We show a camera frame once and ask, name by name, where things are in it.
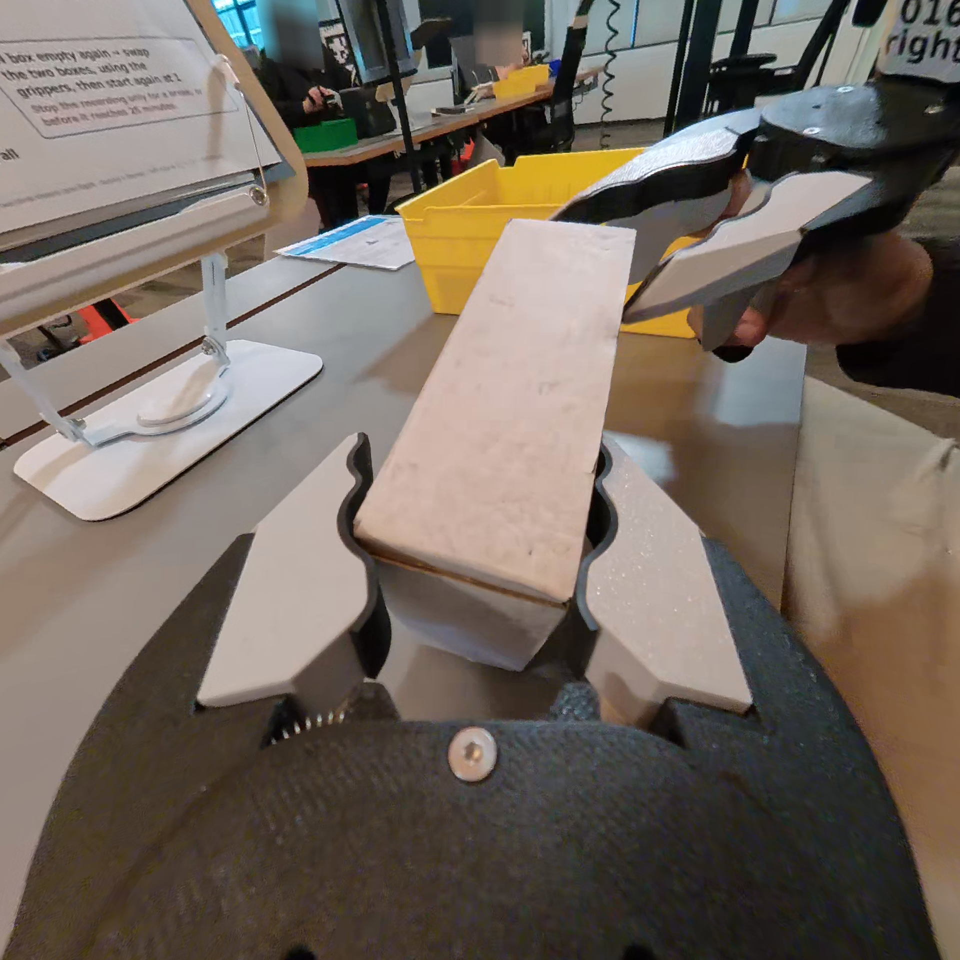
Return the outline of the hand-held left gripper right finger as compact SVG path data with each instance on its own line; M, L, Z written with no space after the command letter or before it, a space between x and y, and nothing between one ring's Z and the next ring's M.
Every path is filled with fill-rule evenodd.
M649 728L668 699L742 716L753 697L699 527L602 439L576 598L601 716Z

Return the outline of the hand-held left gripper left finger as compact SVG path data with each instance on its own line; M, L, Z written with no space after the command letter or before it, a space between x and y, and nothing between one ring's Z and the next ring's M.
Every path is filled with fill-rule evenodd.
M347 436L255 527L197 701L222 709L290 697L339 714L378 678L392 628L354 519L372 486L369 438Z

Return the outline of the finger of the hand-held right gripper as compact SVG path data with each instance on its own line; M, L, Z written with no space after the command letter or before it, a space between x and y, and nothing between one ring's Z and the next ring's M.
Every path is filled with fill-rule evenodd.
M768 184L758 206L720 222L702 241L659 265L624 322L700 307L703 327L735 327L755 295L790 267L805 234L834 222L835 211L871 181L864 174L824 171L787 174Z
M755 106L687 126L583 189L550 219L600 225L667 203L714 198L741 171L761 119Z

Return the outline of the yellow plastic bin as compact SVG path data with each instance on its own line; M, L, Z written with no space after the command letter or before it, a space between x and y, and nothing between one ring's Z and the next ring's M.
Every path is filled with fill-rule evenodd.
M643 148L494 159L403 201L396 209L434 313L458 315L513 219L546 220Z

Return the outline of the white cardboard mailer box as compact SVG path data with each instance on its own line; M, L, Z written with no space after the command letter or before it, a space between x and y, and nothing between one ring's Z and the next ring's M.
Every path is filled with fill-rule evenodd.
M576 594L636 233L505 227L354 521L390 613L522 671Z

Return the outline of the person's right forearm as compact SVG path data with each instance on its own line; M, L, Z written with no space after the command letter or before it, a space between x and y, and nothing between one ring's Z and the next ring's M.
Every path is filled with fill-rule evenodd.
M840 345L842 372L871 387L959 398L959 239L920 238L931 260L925 300L913 320L880 341Z

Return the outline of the grey desk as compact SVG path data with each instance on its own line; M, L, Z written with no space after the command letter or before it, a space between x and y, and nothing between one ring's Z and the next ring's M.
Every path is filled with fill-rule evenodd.
M234 538L342 439L390 449L453 319L416 265L277 258L227 283L233 338L318 354L320 376L145 505L78 520L2 452L2 947L83 735L120 676ZM807 350L772 340L729 365L694 341L620 337L606 430L777 608Z

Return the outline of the person's right hand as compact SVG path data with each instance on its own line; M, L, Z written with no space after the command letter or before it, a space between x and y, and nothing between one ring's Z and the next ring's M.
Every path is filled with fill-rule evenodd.
M932 280L928 251L897 232L812 254L747 306L714 354L736 362L769 337L808 347L880 342L920 316Z

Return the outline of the small yellow bin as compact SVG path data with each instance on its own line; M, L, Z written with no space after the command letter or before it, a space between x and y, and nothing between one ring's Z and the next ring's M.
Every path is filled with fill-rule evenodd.
M497 79L491 89L496 100L506 100L535 93L551 80L550 66L540 63L513 69L497 69Z

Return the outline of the white document stand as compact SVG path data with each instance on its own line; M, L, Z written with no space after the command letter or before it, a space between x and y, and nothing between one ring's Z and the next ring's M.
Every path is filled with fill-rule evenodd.
M313 353L231 342L226 251L299 213L306 162L210 2L187 2L281 162L219 182L2 234L2 369L52 433L8 469L85 522L132 510L323 369ZM190 262L201 267L198 353L85 416L61 413L10 339Z

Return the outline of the person's beige trousers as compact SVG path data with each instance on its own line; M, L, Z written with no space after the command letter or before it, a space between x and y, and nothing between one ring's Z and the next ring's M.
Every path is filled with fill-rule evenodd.
M810 377L803 394L788 610L870 742L958 958L958 444Z

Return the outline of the long wooden table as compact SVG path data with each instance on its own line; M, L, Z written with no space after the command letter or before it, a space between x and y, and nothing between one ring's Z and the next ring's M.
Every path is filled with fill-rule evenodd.
M461 111L442 114L435 108L427 120L416 121L410 134L411 144L416 148L427 141L448 138L460 131L475 128L498 115L510 114L534 104L548 103L553 97L555 85L556 79L551 77L548 84L533 94L506 100L497 100L494 97L493 84L477 86L466 97ZM357 145L350 148L302 155L308 168L330 168L355 166L381 157L402 156L405 153L405 140L398 129L377 137L361 139Z

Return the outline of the blue-edged paper sheet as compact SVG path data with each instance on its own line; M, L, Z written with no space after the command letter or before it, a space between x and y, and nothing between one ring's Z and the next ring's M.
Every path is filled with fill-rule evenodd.
M366 215L275 251L283 258L395 272L415 262L399 215Z

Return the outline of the dark monitor on pole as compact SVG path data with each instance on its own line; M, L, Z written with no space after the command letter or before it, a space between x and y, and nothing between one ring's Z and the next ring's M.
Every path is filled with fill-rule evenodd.
M417 73L416 56L402 1L337 1L354 66L363 88L388 88L397 111L414 194L423 190L402 81Z

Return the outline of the green plastic bin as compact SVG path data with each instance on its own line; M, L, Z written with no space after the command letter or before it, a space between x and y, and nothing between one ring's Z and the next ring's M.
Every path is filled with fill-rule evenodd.
M354 147L359 136L352 118L336 118L293 130L294 142L304 154L329 153Z

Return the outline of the printed instruction sheet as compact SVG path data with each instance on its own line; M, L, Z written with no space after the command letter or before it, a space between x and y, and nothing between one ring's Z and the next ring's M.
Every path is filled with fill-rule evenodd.
M282 161L187 2L1 6L2 234Z

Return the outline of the black metal frame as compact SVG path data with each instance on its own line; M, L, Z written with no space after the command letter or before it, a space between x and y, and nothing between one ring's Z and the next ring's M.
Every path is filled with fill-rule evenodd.
M701 118L722 5L722 1L682 3L677 50L663 121L664 138Z

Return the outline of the red metal frame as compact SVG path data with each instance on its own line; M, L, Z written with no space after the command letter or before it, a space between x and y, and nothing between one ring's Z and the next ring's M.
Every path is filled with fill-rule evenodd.
M138 318L132 317L111 297L78 308L72 312L71 317L81 322L85 330L85 333L78 337L80 345L90 344L116 330L138 322Z

